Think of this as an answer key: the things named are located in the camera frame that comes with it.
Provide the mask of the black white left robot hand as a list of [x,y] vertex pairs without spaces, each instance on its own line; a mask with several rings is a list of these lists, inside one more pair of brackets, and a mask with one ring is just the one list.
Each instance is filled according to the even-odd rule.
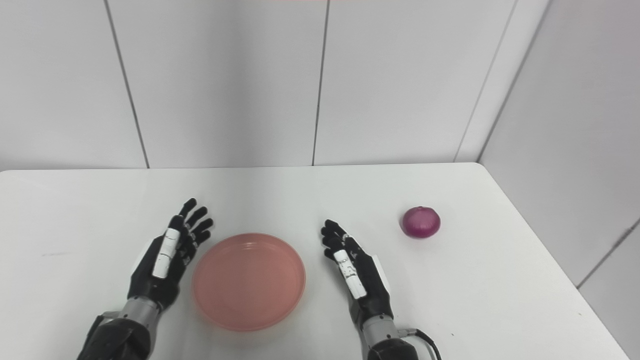
[[167,267],[166,276],[153,275],[155,263],[162,248],[165,235],[151,240],[130,278],[127,298],[144,297],[156,303],[160,310],[166,310],[179,295],[181,282],[190,262],[195,259],[201,244],[211,236],[213,219],[208,208],[198,205],[195,198],[187,200],[178,214],[173,215],[167,230],[177,232],[177,242],[173,257]]

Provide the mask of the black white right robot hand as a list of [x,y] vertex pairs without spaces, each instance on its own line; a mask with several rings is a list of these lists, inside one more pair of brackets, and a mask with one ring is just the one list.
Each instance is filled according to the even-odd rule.
[[393,320],[390,294],[374,258],[343,228],[331,219],[320,230],[324,256],[334,262],[350,292],[349,313],[361,330],[372,318]]

